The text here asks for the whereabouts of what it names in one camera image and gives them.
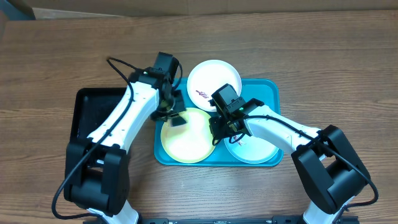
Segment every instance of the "white bowl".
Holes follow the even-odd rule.
[[[216,112],[210,106],[211,95],[225,84],[230,84],[240,96],[242,81],[236,69],[221,60],[207,60],[197,65],[189,74],[187,81],[188,96],[202,110]]]

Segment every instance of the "blue tray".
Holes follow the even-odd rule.
[[[258,100],[263,101],[266,105],[268,105],[273,111],[280,114],[279,108],[279,94],[278,88],[270,80],[265,79],[255,79],[255,78],[244,78],[242,79],[242,93],[241,96],[246,100],[250,100],[251,98],[256,98]],[[180,86],[177,88],[182,91],[183,99],[185,101],[185,106],[187,108],[197,108],[191,101],[187,92],[187,78],[183,78]],[[209,113],[211,116],[216,116],[216,113]],[[284,156],[282,150],[278,150],[278,153],[270,160],[263,162],[261,164],[247,164],[245,162],[239,161],[237,158],[233,157],[231,153],[229,153],[228,149],[225,146],[224,141],[221,141],[213,153],[208,156],[206,159],[193,163],[193,164],[184,164],[181,162],[177,162],[172,159],[165,152],[162,142],[160,141],[160,131],[162,130],[163,122],[156,122],[155,127],[155,157],[156,159],[164,165],[175,165],[175,166],[231,166],[231,167],[273,167],[279,164]]]

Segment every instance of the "cardboard box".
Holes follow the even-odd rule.
[[[119,16],[398,9],[398,0],[25,0],[31,7]]]

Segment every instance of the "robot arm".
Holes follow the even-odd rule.
[[[324,130],[291,121],[257,99],[246,102],[229,84],[212,94],[210,103],[219,117],[210,118],[213,142],[236,134],[265,139],[292,156],[307,195],[312,200],[303,215],[308,224],[330,224],[340,210],[368,183],[347,161],[370,180],[370,175],[344,133],[330,125]],[[321,160],[340,155],[327,168]]]
[[[129,151],[132,140],[136,137],[144,121],[157,109],[159,105],[159,90],[152,88],[149,84],[135,82],[131,83],[134,90],[134,102],[129,110],[112,133],[101,143],[104,146],[111,147],[118,144],[120,149]],[[126,88],[126,92],[119,104],[113,109],[109,117],[87,138],[93,138],[92,142],[97,142],[106,130],[112,126],[123,110],[126,108],[131,97],[131,91]]]
[[[260,106],[249,113],[249,116],[272,116],[274,118],[285,121],[291,126],[302,130],[304,133],[315,138],[318,136],[319,128],[310,128],[294,121],[291,121],[275,112],[273,112],[268,106]],[[299,145],[306,145],[310,142],[309,139],[302,137],[299,133],[295,133],[293,130],[287,128],[283,124],[271,119],[261,118],[250,118],[244,120],[245,126],[249,133],[257,138],[264,139],[279,149],[283,150],[287,154],[291,154],[296,151]]]
[[[172,124],[177,125],[185,122],[178,115],[185,111],[182,93],[172,86],[178,65],[178,60],[172,55],[160,52],[154,67],[135,68],[129,77],[134,92],[127,88],[105,122],[86,139],[70,140],[65,177],[78,167],[77,164],[94,145],[99,147],[89,154],[87,162],[78,167],[68,180],[63,191],[65,200],[100,214],[107,223],[137,221],[138,213],[127,202],[129,148],[148,117],[164,121],[171,119]],[[132,97],[134,101],[127,108]],[[119,122],[114,129],[110,129],[116,120]]]

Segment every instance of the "light blue plate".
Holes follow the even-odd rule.
[[[242,93],[241,96],[249,101],[251,98],[256,98],[263,101],[267,106],[269,106],[273,111],[280,114],[279,108],[279,94],[278,88],[270,80],[266,79],[254,79],[254,78],[243,78],[242,79]],[[185,101],[185,106],[187,108],[197,108],[190,100],[187,92],[187,78],[183,78],[179,90],[182,91],[183,99]],[[211,116],[216,116],[216,113],[209,113]],[[156,122],[155,127],[155,144],[154,153],[156,159],[164,165],[174,165],[174,166],[230,166],[230,167],[273,167],[279,164],[284,156],[282,150],[278,149],[277,153],[268,161],[260,164],[248,164],[242,162],[235,158],[226,148],[223,141],[221,141],[213,153],[206,159],[194,163],[194,164],[183,164],[172,159],[165,152],[162,142],[160,141],[160,131],[162,130],[163,122]]]
[[[235,136],[235,139],[232,138],[231,142],[238,140],[239,136]],[[266,162],[272,159],[279,150],[266,140],[248,135],[243,136],[241,140],[233,144],[229,143],[229,138],[225,138],[224,143],[232,156],[250,164]]]

